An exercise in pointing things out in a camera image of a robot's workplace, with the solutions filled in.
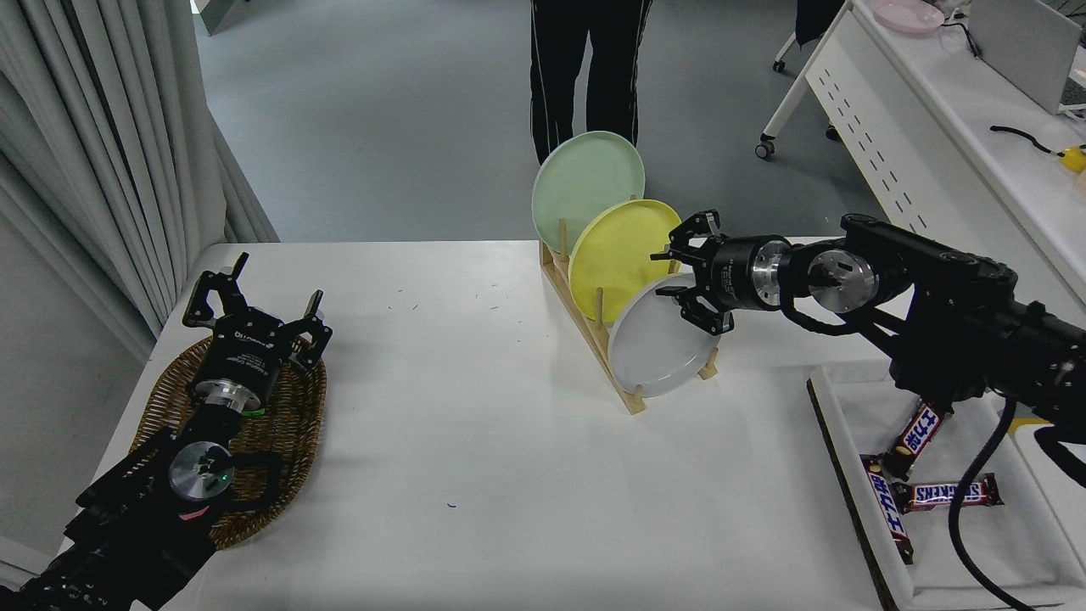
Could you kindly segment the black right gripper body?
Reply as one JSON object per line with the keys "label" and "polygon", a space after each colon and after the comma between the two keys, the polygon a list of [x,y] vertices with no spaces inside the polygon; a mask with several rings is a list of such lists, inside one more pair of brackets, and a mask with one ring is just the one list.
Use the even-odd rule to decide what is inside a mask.
{"label": "black right gripper body", "polygon": [[753,263],[761,246],[757,238],[708,237],[703,241],[708,263],[705,300],[714,309],[763,310],[753,285]]}

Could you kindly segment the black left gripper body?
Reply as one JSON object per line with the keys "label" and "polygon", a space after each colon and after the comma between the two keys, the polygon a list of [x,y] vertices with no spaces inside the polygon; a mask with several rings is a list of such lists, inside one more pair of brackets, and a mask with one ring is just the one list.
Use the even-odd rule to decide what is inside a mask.
{"label": "black left gripper body", "polygon": [[285,326],[258,309],[218,317],[193,379],[193,397],[207,395],[213,383],[229,383],[247,389],[256,400],[268,400],[294,347]]}

